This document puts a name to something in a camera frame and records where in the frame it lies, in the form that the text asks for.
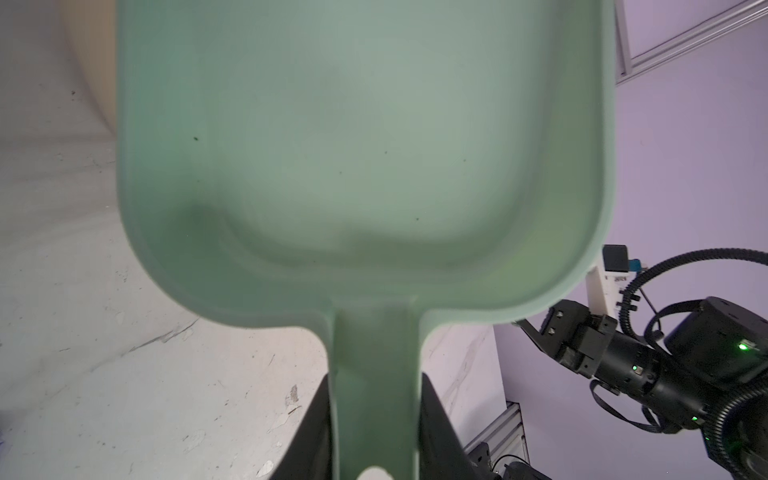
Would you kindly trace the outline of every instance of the purple wall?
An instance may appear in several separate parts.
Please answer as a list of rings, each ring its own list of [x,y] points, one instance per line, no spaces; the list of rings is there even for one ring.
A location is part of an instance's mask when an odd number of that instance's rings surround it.
[[[764,19],[617,89],[608,243],[627,244],[649,265],[708,247],[768,250],[766,45]],[[768,317],[768,268],[715,261],[678,270],[646,289],[657,308],[715,295]],[[569,298],[586,303],[583,285]],[[636,330],[649,312],[641,305],[634,313]],[[665,325],[670,331],[674,321]],[[522,406],[531,461],[553,480],[731,478],[707,458],[699,432],[637,430],[600,409],[588,381],[547,359],[520,329],[496,326],[496,341],[507,397]],[[643,420],[637,403],[603,393]]]

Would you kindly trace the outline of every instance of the green plastic scoop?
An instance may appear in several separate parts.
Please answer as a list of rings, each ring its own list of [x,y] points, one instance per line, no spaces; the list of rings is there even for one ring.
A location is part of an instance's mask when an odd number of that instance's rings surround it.
[[[337,478],[417,476],[419,349],[563,297],[614,177],[611,2],[121,0],[120,207],[185,307],[325,344]]]

